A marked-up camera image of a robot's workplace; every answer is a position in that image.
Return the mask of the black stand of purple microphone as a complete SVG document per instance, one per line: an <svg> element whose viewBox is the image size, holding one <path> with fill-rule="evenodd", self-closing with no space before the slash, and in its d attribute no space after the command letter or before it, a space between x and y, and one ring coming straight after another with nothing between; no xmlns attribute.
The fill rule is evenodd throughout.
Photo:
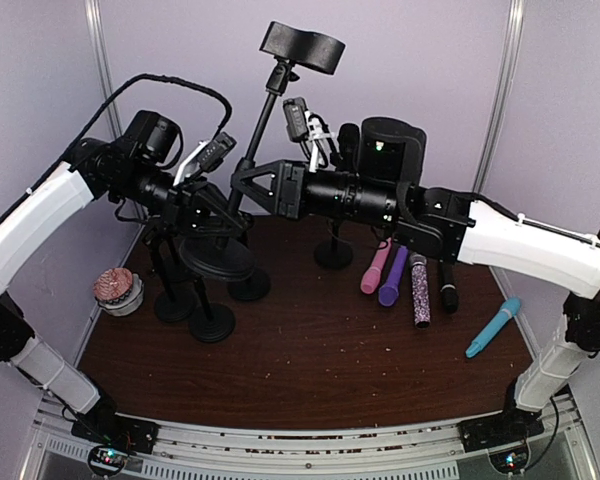
<svg viewBox="0 0 600 480"><path fill-rule="evenodd" d="M270 277L261 268L256 268L248 279L232 282L227 285L230 297L242 302L260 300L269 293L270 289Z"/></svg>

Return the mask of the black stand of blue microphone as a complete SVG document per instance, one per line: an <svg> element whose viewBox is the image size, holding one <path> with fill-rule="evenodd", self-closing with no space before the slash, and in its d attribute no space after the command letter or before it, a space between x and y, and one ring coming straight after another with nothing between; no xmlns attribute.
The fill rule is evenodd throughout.
<svg viewBox="0 0 600 480"><path fill-rule="evenodd" d="M164 227L151 225L145 229L143 244L149 251L154 273L162 285L163 291L154 301L154 313L164 323L185 321L195 309L196 299L184 286L191 278L176 251L173 235Z"/></svg>

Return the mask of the pink microphone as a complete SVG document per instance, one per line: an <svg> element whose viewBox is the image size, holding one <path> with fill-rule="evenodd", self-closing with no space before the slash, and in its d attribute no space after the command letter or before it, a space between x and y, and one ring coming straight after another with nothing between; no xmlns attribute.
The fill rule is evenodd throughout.
<svg viewBox="0 0 600 480"><path fill-rule="evenodd" d="M365 270L361 278L360 290L362 293L370 295L378 288L391 248L391 239L382 240L379 243L369 267Z"/></svg>

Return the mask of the purple microphone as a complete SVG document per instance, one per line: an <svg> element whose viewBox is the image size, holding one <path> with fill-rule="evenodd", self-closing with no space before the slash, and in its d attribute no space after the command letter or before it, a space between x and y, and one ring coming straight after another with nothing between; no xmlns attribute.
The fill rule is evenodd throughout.
<svg viewBox="0 0 600 480"><path fill-rule="evenodd" d="M407 263L409 251L400 246L396 251L393 263L385 282L378 289L378 301L383 307L393 306L399 298L400 283Z"/></svg>

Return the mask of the rhinestone silver microphone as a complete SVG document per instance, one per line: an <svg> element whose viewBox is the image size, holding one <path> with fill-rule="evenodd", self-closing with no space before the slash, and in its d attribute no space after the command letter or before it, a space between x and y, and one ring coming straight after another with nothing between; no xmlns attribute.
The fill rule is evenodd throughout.
<svg viewBox="0 0 600 480"><path fill-rule="evenodd" d="M415 252L409 256L414 325L426 329L431 323L427 260Z"/></svg>

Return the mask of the black microphone with white band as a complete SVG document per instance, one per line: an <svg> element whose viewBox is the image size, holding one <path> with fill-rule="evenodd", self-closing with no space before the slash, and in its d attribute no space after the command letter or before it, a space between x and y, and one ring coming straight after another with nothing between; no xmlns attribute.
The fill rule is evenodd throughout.
<svg viewBox="0 0 600 480"><path fill-rule="evenodd" d="M459 307L459 297L451 265L444 262L438 263L438 284L444 311L454 314Z"/></svg>

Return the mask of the blue microphone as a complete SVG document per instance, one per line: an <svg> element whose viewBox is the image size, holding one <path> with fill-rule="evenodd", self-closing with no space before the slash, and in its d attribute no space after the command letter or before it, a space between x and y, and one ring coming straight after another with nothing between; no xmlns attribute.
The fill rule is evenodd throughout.
<svg viewBox="0 0 600 480"><path fill-rule="evenodd" d="M481 353L491 341L500 333L505 325L513 319L519 312L521 301L518 297L508 298L499 308L498 312L486 324L486 326L471 341L465 351L465 356L469 359L474 358Z"/></svg>

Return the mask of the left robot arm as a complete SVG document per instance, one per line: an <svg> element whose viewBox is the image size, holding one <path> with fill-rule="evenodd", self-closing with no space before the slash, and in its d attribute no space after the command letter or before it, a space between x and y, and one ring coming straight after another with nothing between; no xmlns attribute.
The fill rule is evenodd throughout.
<svg viewBox="0 0 600 480"><path fill-rule="evenodd" d="M212 138L188 157L183 133L154 111L137 112L118 138L106 142L80 132L34 185L0 217L0 362L10 363L49 391L77 423L103 444L124 433L113 400L51 348L24 320L7 289L39 247L68 219L108 195L114 202L134 201L167 230L195 237L236 237L247 220L233 212L227 198L208 180L235 140L224 126L232 107L219 92L178 77L140 74L107 99L111 104L141 80L178 85L219 101L224 116Z"/></svg>

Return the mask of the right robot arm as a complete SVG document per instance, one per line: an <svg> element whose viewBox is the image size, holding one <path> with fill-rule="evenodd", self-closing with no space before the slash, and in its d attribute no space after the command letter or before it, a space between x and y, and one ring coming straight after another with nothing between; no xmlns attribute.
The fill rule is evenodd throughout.
<svg viewBox="0 0 600 480"><path fill-rule="evenodd" d="M283 218L315 214L373 226L413 253L494 266L568 291L551 340L510 384L503 410L482 420L499 440L515 440L600 352L600 231L571 232L476 193L421 186L426 135L404 121L345 124L337 141L332 170L289 160L243 165L232 188Z"/></svg>

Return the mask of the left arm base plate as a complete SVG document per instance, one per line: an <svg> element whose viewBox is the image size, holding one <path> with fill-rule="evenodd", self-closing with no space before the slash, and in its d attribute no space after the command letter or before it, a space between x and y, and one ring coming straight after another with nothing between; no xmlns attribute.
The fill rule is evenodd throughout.
<svg viewBox="0 0 600 480"><path fill-rule="evenodd" d="M151 454L158 432L155 422L124 416L116 416L111 428L89 426L81 420L76 420L71 427L75 437L132 454Z"/></svg>

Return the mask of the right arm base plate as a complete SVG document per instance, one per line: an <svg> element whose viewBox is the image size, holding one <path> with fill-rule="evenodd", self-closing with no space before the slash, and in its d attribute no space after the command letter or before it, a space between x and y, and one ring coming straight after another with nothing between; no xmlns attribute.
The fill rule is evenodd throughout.
<svg viewBox="0 0 600 480"><path fill-rule="evenodd" d="M521 442L545 431L536 417L503 414L464 420L458 424L458 430L466 453Z"/></svg>

